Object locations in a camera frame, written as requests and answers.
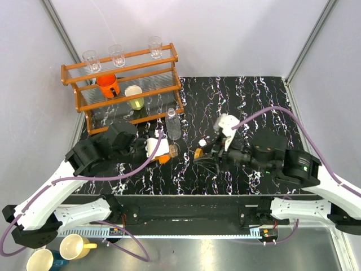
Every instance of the orange object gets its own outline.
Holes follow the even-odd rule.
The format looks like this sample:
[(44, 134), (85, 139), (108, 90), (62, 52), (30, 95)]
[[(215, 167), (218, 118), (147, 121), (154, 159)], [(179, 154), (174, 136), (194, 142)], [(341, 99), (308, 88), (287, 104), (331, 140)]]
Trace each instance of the orange object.
[(201, 148), (198, 148), (195, 152), (194, 152), (194, 159), (197, 159), (199, 157), (203, 156), (203, 150)]
[(156, 160), (159, 161), (160, 164), (165, 164), (170, 160), (170, 156), (168, 154), (161, 155), (156, 158)]
[(120, 93), (117, 77), (115, 75), (100, 76), (96, 79), (100, 90), (106, 98), (114, 98)]

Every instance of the white cup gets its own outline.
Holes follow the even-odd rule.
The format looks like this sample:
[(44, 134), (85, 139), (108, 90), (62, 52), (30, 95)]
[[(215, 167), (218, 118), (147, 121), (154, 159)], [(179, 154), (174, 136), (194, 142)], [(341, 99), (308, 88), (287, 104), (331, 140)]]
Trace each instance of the white cup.
[(41, 249), (33, 253), (27, 263), (27, 271), (60, 271), (69, 263), (59, 251)]
[[(140, 93), (142, 93), (142, 89), (139, 86), (128, 86), (124, 91), (124, 94), (127, 97), (132, 95), (137, 95)], [(133, 110), (141, 110), (142, 107), (144, 106), (144, 99), (142, 97), (142, 98), (129, 100), (128, 104)]]

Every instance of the mug handle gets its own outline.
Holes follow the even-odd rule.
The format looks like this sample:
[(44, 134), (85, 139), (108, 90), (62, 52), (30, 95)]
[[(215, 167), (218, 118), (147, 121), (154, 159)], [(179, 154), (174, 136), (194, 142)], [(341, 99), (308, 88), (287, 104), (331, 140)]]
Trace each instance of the mug handle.
[(114, 88), (111, 88), (111, 92), (113, 93), (114, 97), (117, 97), (117, 92), (115, 91)]
[(97, 244), (84, 244), (84, 248), (97, 248)]

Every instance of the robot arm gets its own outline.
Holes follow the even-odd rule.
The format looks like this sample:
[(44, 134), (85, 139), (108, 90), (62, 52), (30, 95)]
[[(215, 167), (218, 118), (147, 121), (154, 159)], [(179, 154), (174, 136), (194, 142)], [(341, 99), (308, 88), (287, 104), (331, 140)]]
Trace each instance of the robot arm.
[(249, 146), (238, 141), (236, 130), (231, 129), (238, 123), (235, 117), (222, 114), (214, 126), (218, 138), (195, 152), (195, 164), (214, 174), (228, 171), (231, 164), (273, 174), (278, 182), (290, 183), (324, 200), (274, 198), (262, 207), (270, 216), (330, 222), (339, 230), (361, 235), (361, 198), (343, 185), (361, 193), (360, 188), (341, 178), (343, 185), (338, 185), (319, 159), (305, 151), (288, 150), (287, 139), (272, 131), (258, 131)]
[[(114, 196), (100, 196), (96, 201), (75, 206), (59, 207), (62, 202), (87, 180), (69, 180), (53, 185), (52, 182), (69, 176), (113, 175), (107, 169), (112, 164), (143, 164), (155, 150), (158, 139), (135, 139), (136, 127), (126, 121), (112, 124), (109, 129), (84, 141), (79, 141), (65, 156), (56, 172), (26, 201), (18, 206), (6, 206), (3, 215), (7, 222), (22, 214), (25, 205), (45, 186), (50, 185), (17, 221), (12, 236), (17, 244), (30, 248), (50, 243), (58, 234), (75, 226), (93, 221), (118, 221), (122, 207)], [(167, 139), (162, 139), (155, 158), (170, 152)]]

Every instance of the drinking glass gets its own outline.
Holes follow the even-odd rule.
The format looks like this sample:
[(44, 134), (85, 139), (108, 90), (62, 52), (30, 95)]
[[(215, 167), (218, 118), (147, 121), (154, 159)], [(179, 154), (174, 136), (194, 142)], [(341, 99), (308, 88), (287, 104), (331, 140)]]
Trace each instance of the drinking glass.
[(124, 52), (121, 45), (112, 45), (111, 47), (109, 47), (108, 53), (111, 56), (113, 63), (116, 67), (123, 67), (125, 65)]
[(163, 43), (160, 37), (154, 36), (149, 38), (148, 46), (153, 58), (157, 59), (162, 56)]
[(91, 72), (99, 72), (102, 68), (98, 53), (94, 50), (89, 50), (83, 53), (83, 59)]

